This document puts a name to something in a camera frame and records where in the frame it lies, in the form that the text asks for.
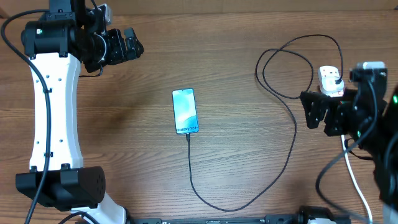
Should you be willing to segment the Samsung Galaxy smartphone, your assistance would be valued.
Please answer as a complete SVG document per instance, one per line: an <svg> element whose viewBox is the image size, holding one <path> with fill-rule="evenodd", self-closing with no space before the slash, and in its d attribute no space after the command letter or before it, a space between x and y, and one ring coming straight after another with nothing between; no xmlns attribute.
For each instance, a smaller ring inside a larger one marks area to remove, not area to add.
<svg viewBox="0 0 398 224"><path fill-rule="evenodd" d="M172 92L175 130L177 134L199 132L195 94L192 88Z"/></svg>

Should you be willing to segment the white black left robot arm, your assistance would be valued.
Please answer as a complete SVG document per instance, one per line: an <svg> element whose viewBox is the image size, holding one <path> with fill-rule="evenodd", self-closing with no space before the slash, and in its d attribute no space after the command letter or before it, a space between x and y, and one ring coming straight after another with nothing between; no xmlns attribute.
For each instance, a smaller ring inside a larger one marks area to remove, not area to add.
<svg viewBox="0 0 398 224"><path fill-rule="evenodd" d="M111 8L84 1L50 1L21 34L34 81L35 134L29 170L17 190L33 205L53 207L88 223L132 223L127 208L106 193L104 170L87 167L78 140L77 87L81 70L98 77L107 65L139 58L133 29L111 29Z"/></svg>

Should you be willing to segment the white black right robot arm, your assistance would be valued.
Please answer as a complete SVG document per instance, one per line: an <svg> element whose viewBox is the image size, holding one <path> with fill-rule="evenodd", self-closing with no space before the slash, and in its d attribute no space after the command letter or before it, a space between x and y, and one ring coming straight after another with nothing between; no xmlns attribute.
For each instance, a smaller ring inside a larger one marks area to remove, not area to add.
<svg viewBox="0 0 398 224"><path fill-rule="evenodd" d="M346 90L343 96L330 97L322 93L303 91L300 99L307 126L318 127L325 122L327 136L350 135L354 143L338 154L319 173L315 188L317 194L332 207L367 222L324 196L320 182L325 173L355 147L367 151L374 162L374 180L380 191L379 198L391 211L389 223L397 223L397 92L390 102L384 100L387 88L387 69L354 68L350 80L357 90Z"/></svg>

